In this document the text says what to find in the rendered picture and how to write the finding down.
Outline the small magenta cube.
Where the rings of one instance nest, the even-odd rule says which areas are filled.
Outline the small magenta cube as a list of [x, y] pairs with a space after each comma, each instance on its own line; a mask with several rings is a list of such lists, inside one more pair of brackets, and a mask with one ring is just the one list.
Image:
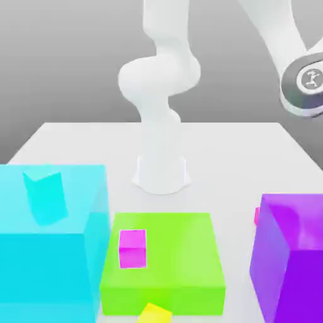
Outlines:
[[146, 230], [120, 230], [118, 250], [121, 269], [145, 268], [147, 266]]

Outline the small cyan cube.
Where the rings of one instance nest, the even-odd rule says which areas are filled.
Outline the small cyan cube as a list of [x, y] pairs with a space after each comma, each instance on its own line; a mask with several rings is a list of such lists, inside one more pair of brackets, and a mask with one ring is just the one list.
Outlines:
[[28, 203], [35, 221], [53, 225], [68, 217], [60, 172], [23, 172]]

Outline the small yellow cube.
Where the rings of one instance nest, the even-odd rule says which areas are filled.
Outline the small yellow cube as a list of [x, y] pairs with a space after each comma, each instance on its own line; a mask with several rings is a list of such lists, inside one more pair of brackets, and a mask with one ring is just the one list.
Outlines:
[[148, 303], [136, 323], [172, 323], [172, 313], [155, 304]]

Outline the large green box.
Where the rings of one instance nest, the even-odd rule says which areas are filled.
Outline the large green box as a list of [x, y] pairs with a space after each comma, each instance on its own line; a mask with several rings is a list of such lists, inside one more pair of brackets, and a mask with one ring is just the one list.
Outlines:
[[[121, 230], [146, 230], [147, 266], [119, 266]], [[174, 315], [222, 315], [226, 284], [207, 213], [116, 213], [101, 280], [104, 315], [153, 303]]]

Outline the large cyan box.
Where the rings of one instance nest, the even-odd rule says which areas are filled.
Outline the large cyan box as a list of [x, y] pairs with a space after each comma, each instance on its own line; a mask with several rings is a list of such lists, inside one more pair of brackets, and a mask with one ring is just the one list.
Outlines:
[[[60, 172], [68, 217], [39, 225], [23, 172]], [[0, 165], [0, 323], [96, 323], [110, 239], [102, 165]]]

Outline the large purple box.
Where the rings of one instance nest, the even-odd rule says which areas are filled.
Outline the large purple box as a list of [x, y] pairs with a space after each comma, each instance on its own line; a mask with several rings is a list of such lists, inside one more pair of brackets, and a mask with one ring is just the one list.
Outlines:
[[266, 323], [323, 323], [323, 194], [263, 194], [250, 277]]

